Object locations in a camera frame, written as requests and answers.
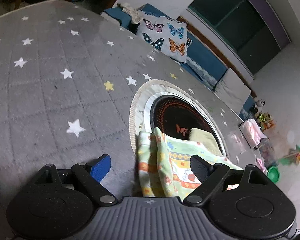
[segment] butterfly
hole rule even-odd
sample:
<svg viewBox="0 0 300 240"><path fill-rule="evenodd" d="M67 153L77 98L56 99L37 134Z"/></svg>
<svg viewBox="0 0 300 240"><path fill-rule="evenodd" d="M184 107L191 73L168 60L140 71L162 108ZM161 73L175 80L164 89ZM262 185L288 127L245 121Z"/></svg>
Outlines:
<svg viewBox="0 0 300 240"><path fill-rule="evenodd" d="M160 38L160 39L157 39L156 42L153 42L149 35L146 34L146 33L142 33L143 35L143 38L145 39L146 43L149 43L151 46L154 46L157 50L161 51L161 46L164 42L164 39L163 38Z"/></svg>
<svg viewBox="0 0 300 240"><path fill-rule="evenodd" d="M183 27L176 29L170 23L168 23L168 26L169 26L169 29L171 30L170 32L173 36L176 36L176 34L179 34L179 39L183 38Z"/></svg>
<svg viewBox="0 0 300 240"><path fill-rule="evenodd" d="M143 21L146 23L146 26L149 30L153 30L155 29L156 32L158 33L162 33L162 28L164 27L163 24L153 24L150 21L143 19Z"/></svg>
<svg viewBox="0 0 300 240"><path fill-rule="evenodd" d="M174 19L170 18L169 16L166 16L166 17L167 17L167 19L170 20L170 21L175 21L175 22L177 22L177 23L182 23L182 22L180 22L180 21L177 21L177 20L174 20Z"/></svg>
<svg viewBox="0 0 300 240"><path fill-rule="evenodd" d="M185 54L186 45L184 43L177 46L177 44L170 38L169 38L169 42L171 45L170 50L172 53L177 52L177 54L178 54L180 52L181 56L183 56Z"/></svg>
<svg viewBox="0 0 300 240"><path fill-rule="evenodd" d="M187 38L187 47L189 47L190 45L191 45L191 43L192 43L192 40L190 39L190 38Z"/></svg>
<svg viewBox="0 0 300 240"><path fill-rule="evenodd" d="M144 14L146 14L146 15L152 15L152 16L155 16L155 17L157 17L157 18L159 18L160 17L160 15L159 14L157 14L157 13L153 13L153 12L143 12Z"/></svg>

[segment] orange butterfly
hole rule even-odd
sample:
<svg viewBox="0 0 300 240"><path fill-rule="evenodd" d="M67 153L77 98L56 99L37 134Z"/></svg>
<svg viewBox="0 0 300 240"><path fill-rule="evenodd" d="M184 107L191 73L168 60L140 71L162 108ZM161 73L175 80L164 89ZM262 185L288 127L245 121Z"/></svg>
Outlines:
<svg viewBox="0 0 300 240"><path fill-rule="evenodd" d="M181 54L181 56L183 56L185 54L185 49L186 49L186 44L185 43L182 43L180 44L179 46L176 45L176 43L169 38L169 42L170 42L170 50L172 53L179 53Z"/></svg>

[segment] metal screw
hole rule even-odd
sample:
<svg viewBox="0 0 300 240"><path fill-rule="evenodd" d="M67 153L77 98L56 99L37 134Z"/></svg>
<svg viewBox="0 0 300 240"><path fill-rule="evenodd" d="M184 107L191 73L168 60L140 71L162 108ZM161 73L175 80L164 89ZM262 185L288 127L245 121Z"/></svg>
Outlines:
<svg viewBox="0 0 300 240"><path fill-rule="evenodd" d="M111 204L115 201L115 198L110 195L104 195L100 198L100 201L103 203Z"/></svg>
<svg viewBox="0 0 300 240"><path fill-rule="evenodd" d="M193 204L198 204L202 201L202 197L196 195L188 196L187 201Z"/></svg>

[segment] window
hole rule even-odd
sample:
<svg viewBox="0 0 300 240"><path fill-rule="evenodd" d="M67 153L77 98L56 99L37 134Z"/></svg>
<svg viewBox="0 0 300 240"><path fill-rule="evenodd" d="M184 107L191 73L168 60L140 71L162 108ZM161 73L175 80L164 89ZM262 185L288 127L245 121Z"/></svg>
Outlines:
<svg viewBox="0 0 300 240"><path fill-rule="evenodd" d="M189 9L223 38L252 74L280 51L266 23L248 0L194 0Z"/></svg>

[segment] green bowl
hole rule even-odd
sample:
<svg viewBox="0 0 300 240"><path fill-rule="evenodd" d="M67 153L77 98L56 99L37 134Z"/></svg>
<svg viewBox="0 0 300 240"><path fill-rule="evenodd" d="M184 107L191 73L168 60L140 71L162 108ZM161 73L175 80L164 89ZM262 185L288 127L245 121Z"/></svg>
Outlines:
<svg viewBox="0 0 300 240"><path fill-rule="evenodd" d="M278 170L278 167L272 166L269 170L268 170L268 178L273 182L273 183L277 183L280 179L280 172Z"/></svg>

